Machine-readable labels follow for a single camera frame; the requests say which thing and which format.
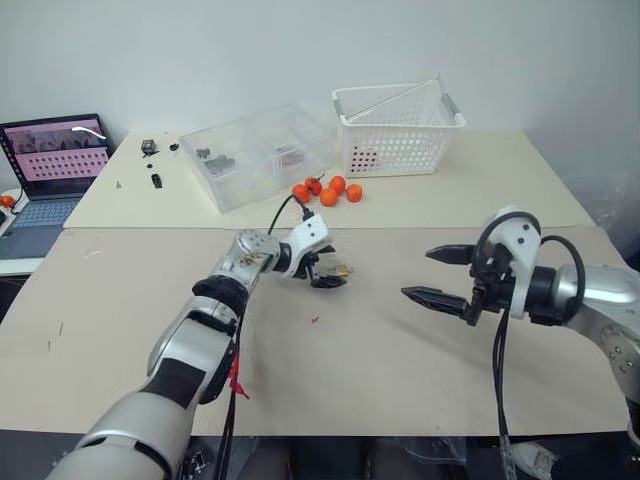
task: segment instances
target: laptop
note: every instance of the laptop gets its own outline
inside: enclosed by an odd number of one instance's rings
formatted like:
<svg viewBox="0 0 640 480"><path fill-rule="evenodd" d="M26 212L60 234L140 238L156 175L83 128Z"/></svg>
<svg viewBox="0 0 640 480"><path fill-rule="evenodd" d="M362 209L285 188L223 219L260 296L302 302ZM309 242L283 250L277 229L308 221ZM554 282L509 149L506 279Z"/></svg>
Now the laptop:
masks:
<svg viewBox="0 0 640 480"><path fill-rule="evenodd" d="M0 259L44 257L111 157L97 114L0 125L0 146L29 203L0 237Z"/></svg>

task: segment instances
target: beige table surface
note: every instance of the beige table surface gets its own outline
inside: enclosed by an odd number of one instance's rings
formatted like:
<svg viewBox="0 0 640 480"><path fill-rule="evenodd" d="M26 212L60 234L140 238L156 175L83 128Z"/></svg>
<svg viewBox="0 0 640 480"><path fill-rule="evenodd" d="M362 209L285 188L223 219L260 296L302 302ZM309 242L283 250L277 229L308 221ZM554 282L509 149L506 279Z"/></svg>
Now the beige table surface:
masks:
<svg viewBox="0 0 640 480"><path fill-rule="evenodd" d="M595 227L547 229L589 263L620 264ZM71 229L0 325L0 428L84 432L145 379L155 340L232 240L220 229ZM318 291L263 276L243 330L239 435L494 435L491 346L477 327L400 293L416 284L468 296L467 269L424 252L478 229L335 230L346 287ZM545 247L542 263L567 261ZM623 396L599 350L572 331L512 321L506 414L514 435L622 430ZM195 434L221 432L226 398Z"/></svg>
<svg viewBox="0 0 640 480"><path fill-rule="evenodd" d="M268 227L290 187L260 204L223 215L188 167L182 149L169 150L179 136L129 134L65 227ZM144 138L155 139L160 153L143 159ZM148 163L154 168L146 168ZM339 171L335 168L327 177ZM162 189L154 188L151 173L160 175ZM545 226L593 225L519 130L460 132L433 175L354 181L364 187L361 203L342 199L335 208L319 207L331 228L469 227L482 225L512 203L535 212ZM286 209L279 225L297 223L298 211Z"/></svg>

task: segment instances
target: laptop keyboard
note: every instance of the laptop keyboard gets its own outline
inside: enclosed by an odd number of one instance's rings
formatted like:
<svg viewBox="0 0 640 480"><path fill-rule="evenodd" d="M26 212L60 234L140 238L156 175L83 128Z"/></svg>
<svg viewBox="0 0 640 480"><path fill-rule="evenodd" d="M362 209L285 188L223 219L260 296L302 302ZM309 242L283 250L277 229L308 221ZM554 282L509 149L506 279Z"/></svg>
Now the laptop keyboard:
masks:
<svg viewBox="0 0 640 480"><path fill-rule="evenodd" d="M11 228L45 227L62 225L78 204L79 200L60 200L55 202L31 202L24 207Z"/></svg>

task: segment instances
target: laptop screen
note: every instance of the laptop screen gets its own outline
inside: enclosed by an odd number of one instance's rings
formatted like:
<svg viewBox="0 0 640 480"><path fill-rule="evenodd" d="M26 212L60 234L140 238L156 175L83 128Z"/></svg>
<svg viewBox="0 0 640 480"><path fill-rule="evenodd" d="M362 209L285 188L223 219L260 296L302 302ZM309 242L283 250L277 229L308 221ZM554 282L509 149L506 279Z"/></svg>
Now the laptop screen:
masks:
<svg viewBox="0 0 640 480"><path fill-rule="evenodd" d="M27 196L81 195L111 156L98 115L0 125L0 145Z"/></svg>

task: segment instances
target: white wall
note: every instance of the white wall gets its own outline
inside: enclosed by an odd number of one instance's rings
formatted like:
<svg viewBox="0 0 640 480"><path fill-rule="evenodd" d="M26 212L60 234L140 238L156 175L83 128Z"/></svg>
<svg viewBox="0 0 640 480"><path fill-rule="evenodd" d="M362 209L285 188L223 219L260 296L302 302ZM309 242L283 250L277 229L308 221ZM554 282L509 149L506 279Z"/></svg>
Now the white wall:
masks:
<svg viewBox="0 0 640 480"><path fill-rule="evenodd" d="M2 0L0 121L95 111L119 141L439 71L471 128L525 128L563 179L586 177L592 211L589 179L621 179L627 248L639 17L637 0Z"/></svg>

